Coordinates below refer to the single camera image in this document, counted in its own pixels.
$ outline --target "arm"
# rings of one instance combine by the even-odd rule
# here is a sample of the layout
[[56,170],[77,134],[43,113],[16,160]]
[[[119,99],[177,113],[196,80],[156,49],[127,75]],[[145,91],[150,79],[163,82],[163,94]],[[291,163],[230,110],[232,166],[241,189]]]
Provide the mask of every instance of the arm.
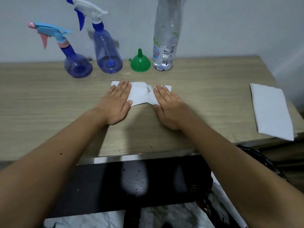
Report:
[[94,109],[0,172],[1,227],[41,225],[93,135],[126,117],[130,90],[129,81],[113,85]]
[[304,194],[211,129],[176,93],[157,89],[160,121],[196,145],[249,227],[304,227]]

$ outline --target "white wall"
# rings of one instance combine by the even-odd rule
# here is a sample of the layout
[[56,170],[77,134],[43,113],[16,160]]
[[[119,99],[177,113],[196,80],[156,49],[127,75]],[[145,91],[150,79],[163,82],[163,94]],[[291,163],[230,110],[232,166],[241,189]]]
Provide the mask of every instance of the white wall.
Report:
[[[123,59],[138,48],[152,57],[157,0],[89,0],[104,10],[105,28],[119,41]],[[177,57],[260,54],[285,94],[304,107],[304,0],[188,0]],[[87,18],[80,32],[77,14],[66,0],[2,0],[0,62],[59,61],[65,57],[54,38],[43,49],[29,21],[70,29],[77,53],[95,59]]]

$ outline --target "person's right arm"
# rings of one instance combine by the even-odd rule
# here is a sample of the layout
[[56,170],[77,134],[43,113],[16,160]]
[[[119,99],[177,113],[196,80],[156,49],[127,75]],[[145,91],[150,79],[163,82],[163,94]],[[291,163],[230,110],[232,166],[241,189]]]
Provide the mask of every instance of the person's right arm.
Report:
[[249,227],[304,227],[304,194],[218,134],[174,92],[154,89],[162,124],[197,147]]

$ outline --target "spray bottle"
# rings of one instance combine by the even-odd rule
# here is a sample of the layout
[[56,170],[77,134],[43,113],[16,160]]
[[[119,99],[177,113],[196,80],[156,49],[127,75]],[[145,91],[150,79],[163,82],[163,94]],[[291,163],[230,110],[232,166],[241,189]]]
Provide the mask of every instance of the spray bottle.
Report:
[[64,68],[69,75],[74,78],[82,78],[88,76],[92,72],[92,64],[83,55],[76,54],[69,41],[64,37],[65,34],[71,32],[70,30],[40,22],[30,22],[29,27],[36,29],[38,34],[40,34],[44,49],[47,47],[47,40],[49,37],[56,38],[57,44],[67,57],[64,61]]
[[75,6],[74,10],[77,12],[80,31],[85,23],[85,17],[92,18],[92,25],[94,28],[94,46],[97,64],[105,73],[116,73],[123,67],[121,57],[114,45],[108,31],[104,29],[101,20],[101,15],[107,14],[108,11],[103,11],[98,6],[86,0],[67,0],[68,3]]

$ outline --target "green funnel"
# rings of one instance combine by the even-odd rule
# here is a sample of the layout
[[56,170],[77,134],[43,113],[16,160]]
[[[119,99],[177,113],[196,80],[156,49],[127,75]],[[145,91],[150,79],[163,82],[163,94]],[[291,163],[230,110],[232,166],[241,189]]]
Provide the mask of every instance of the green funnel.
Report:
[[142,54],[141,49],[138,49],[138,55],[133,60],[130,58],[129,61],[131,62],[131,68],[136,72],[145,72],[151,67],[151,62]]

